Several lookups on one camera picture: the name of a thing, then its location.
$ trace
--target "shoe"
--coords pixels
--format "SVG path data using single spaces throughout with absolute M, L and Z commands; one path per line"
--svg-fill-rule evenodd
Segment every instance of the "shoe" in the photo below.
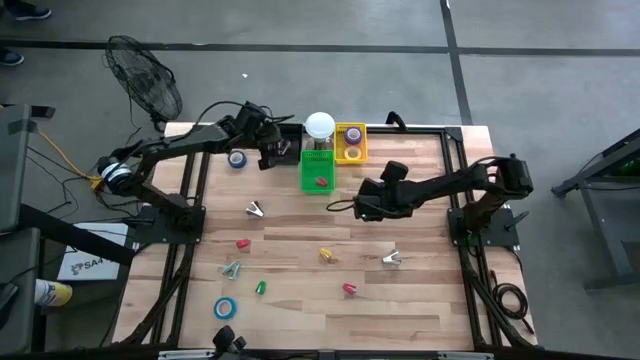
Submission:
M 40 6 L 35 6 L 20 2 L 18 5 L 7 8 L 17 21 L 44 20 L 51 16 L 51 10 Z
M 0 64 L 5 66 L 18 66 L 24 62 L 24 56 L 7 51 L 4 55 L 0 55 Z

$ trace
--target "green basket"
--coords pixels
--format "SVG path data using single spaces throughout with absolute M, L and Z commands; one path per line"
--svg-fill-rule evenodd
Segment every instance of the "green basket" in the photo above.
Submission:
M 326 187 L 316 184 L 322 176 Z M 300 189 L 308 194 L 330 194 L 336 188 L 336 166 L 333 150 L 303 150 L 300 154 Z

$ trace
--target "wooden tabletop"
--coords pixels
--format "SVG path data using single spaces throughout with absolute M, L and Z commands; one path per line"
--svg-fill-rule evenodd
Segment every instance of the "wooden tabletop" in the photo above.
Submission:
M 167 135 L 184 133 L 191 125 L 170 123 Z M 465 126 L 462 131 L 469 163 L 493 155 L 487 127 Z M 356 220 L 352 211 L 325 210 L 329 202 L 357 193 L 365 177 L 379 178 L 389 160 L 407 164 L 411 180 L 444 174 L 436 136 L 370 135 L 368 140 L 369 161 L 337 167 L 336 191 L 330 196 L 300 192 L 297 167 L 259 171 L 257 152 L 247 152 L 249 163 L 240 170 L 230 168 L 226 156 L 212 156 L 204 199 L 207 219 L 191 270 L 180 347 L 213 347 L 213 335 L 225 325 L 213 315 L 213 304 L 229 296 L 238 312 L 227 324 L 247 340 L 249 348 L 472 348 L 460 262 L 450 245 L 445 218 L 448 198 L 425 203 L 412 218 L 381 223 Z M 177 193 L 184 160 L 158 164 L 153 184 Z M 263 219 L 250 218 L 244 211 L 254 200 L 262 205 Z M 236 248 L 235 242 L 243 238 L 251 240 L 248 252 Z M 321 260 L 323 247 L 333 252 L 337 263 Z M 400 251 L 402 264 L 383 266 L 381 258 L 394 248 Z M 114 341 L 129 335 L 155 302 L 166 252 L 167 246 L 152 245 L 134 259 Z M 235 260 L 242 265 L 238 280 L 231 281 L 221 269 Z M 525 290 L 513 255 L 487 248 L 487 260 L 498 281 Z M 266 293 L 258 295 L 254 291 L 262 280 Z M 357 294 L 346 295 L 343 283 L 356 285 Z M 173 313 L 173 300 L 168 311 Z M 479 311 L 489 341 L 482 305 Z M 521 322 L 513 324 L 535 342 Z

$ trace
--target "yellow cable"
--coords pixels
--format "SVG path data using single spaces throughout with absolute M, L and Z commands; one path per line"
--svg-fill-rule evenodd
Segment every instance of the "yellow cable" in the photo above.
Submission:
M 40 136 L 42 136 L 42 138 L 44 138 L 51 146 L 53 146 L 53 148 L 58 152 L 58 154 L 60 154 L 60 156 L 62 156 L 62 159 L 64 159 L 64 161 L 69 164 L 69 166 L 71 166 L 71 168 L 73 169 L 73 171 L 78 174 L 79 176 L 82 176 L 84 178 L 86 178 L 87 180 L 89 180 L 89 182 L 91 183 L 91 189 L 93 191 L 98 190 L 101 186 L 102 186 L 102 177 L 100 176 L 89 176 L 85 173 L 83 173 L 82 171 L 80 171 L 80 169 L 78 169 L 72 162 L 71 160 L 69 160 L 69 158 L 67 157 L 67 155 L 64 154 L 64 152 L 62 151 L 62 149 L 60 149 L 58 147 L 58 145 L 56 145 L 53 140 L 51 140 L 45 133 L 43 133 L 42 131 L 38 131 L 38 134 L 40 134 Z

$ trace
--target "gray floor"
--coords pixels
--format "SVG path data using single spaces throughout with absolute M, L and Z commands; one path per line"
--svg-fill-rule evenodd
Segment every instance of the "gray floor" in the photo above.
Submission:
M 16 24 L 0 36 L 101 41 L 128 34 L 149 42 L 338 45 L 446 45 L 437 0 L 287 1 L 50 0 L 54 17 Z M 461 46 L 638 48 L 640 5 L 631 0 L 450 0 Z M 123 90 L 89 50 L 20 49 L 26 62 L 0 69 L 0 102 L 46 104 L 39 126 L 83 169 L 121 146 L 133 130 Z M 327 111 L 341 121 L 380 123 L 390 110 L 413 124 L 460 124 L 448 55 L 156 52 L 173 69 L 188 121 L 218 100 L 251 100 L 304 119 Z M 536 191 L 512 207 L 519 225 L 527 293 L 538 338 L 549 349 L 640 358 L 640 292 L 587 294 L 586 281 L 610 274 L 582 199 L 549 189 L 591 156 L 638 127 L 640 62 L 615 57 L 461 59 L 473 122 L 490 127 L 496 150 L 528 161 Z M 235 109 L 221 109 L 212 119 Z M 134 121 L 152 136 L 134 105 Z M 34 146 L 53 155 L 40 139 Z M 43 164 L 61 179 L 68 174 Z M 26 201 L 49 209 L 60 186 L 29 166 Z M 69 221 L 118 216 L 85 184 L 71 185 L 80 211 Z M 44 194 L 53 194 L 45 200 Z M 63 215 L 69 209 L 59 210 Z M 96 345 L 111 317 L 109 296 L 58 315 L 52 347 Z M 87 323 L 94 331 L 85 331 Z

